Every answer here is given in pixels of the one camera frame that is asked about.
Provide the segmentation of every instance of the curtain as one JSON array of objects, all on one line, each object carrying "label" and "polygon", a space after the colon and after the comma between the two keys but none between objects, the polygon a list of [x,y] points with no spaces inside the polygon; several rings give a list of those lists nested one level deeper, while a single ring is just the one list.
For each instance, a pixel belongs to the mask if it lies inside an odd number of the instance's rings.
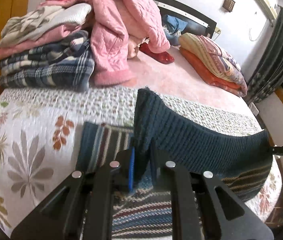
[{"label": "curtain", "polygon": [[258,103],[283,83],[283,8],[277,17],[273,34],[256,70],[247,83],[244,100]]}]

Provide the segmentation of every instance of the headboard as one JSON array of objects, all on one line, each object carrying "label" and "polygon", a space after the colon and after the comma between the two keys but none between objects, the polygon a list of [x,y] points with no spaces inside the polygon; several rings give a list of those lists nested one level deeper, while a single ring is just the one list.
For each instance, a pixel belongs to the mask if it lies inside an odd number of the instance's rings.
[{"label": "headboard", "polygon": [[211,38],[216,28],[216,22],[195,9],[176,0],[154,0],[160,9],[160,14],[171,15],[187,22],[187,27],[181,34],[192,33]]}]

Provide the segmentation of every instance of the red sock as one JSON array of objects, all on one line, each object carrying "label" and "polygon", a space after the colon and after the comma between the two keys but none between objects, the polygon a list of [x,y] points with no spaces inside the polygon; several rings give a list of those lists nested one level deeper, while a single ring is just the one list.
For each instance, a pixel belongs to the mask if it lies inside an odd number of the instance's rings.
[{"label": "red sock", "polygon": [[162,53],[151,52],[147,43],[142,43],[139,50],[163,64],[170,64],[175,61],[175,59],[166,51]]}]

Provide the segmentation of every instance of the wall-mounted white unit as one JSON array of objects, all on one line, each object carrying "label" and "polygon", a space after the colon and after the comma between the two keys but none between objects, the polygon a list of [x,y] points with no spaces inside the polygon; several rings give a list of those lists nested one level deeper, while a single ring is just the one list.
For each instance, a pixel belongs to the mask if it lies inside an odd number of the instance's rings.
[{"label": "wall-mounted white unit", "polygon": [[277,12],[268,0],[256,0],[266,17],[272,22],[277,19]]}]

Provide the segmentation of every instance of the blue plaid fabric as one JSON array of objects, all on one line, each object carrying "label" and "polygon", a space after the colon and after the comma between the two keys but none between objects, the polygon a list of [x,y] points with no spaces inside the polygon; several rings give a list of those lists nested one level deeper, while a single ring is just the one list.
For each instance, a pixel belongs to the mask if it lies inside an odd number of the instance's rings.
[{"label": "blue plaid fabric", "polygon": [[[66,39],[2,60],[2,71],[3,68],[12,69],[13,74],[1,75],[0,85],[86,90],[95,66],[88,33],[79,31],[73,34],[72,38]],[[34,60],[36,57],[41,57],[42,60]]]}]

